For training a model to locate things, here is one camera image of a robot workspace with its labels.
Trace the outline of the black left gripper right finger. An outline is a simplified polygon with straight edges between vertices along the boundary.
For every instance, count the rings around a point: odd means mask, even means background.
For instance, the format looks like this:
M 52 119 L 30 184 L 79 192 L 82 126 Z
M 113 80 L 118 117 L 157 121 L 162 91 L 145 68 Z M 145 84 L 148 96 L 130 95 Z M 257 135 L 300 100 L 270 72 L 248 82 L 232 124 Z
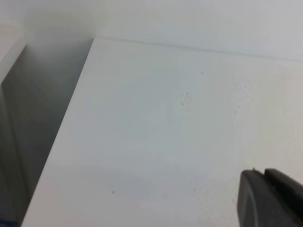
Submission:
M 264 175 L 287 210 L 288 216 L 292 216 L 302 227 L 303 185 L 277 169 L 265 169 Z

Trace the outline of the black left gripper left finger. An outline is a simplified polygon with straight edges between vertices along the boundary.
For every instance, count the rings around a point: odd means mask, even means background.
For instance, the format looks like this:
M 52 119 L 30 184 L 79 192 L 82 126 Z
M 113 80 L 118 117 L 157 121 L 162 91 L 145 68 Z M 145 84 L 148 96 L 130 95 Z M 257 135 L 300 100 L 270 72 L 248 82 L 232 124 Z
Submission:
M 288 215 L 264 175 L 244 170 L 240 176 L 237 214 L 241 227 L 286 227 Z

